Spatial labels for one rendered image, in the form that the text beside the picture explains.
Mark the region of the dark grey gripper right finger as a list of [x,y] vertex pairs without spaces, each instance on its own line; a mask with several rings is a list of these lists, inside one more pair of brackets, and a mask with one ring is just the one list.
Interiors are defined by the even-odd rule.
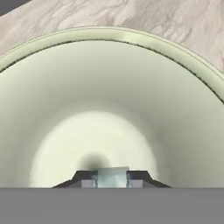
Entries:
[[128,188],[169,188],[168,185],[153,179],[147,171],[126,171],[126,178]]

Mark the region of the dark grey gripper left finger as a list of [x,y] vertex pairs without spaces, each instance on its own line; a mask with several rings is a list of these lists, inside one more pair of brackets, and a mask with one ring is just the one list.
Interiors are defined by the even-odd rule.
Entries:
[[98,180],[98,171],[77,171],[73,177],[55,188],[96,188]]

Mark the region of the pale blue ice cube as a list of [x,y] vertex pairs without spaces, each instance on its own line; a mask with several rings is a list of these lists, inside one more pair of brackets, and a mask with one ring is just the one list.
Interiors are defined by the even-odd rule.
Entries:
[[128,166],[107,167],[98,170],[97,185],[99,188],[125,188],[127,185]]

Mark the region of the pale green bowl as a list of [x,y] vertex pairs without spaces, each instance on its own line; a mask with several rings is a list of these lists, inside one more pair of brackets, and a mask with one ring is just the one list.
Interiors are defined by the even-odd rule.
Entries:
[[224,73],[147,32],[84,27],[0,56],[0,187],[126,167],[224,187]]

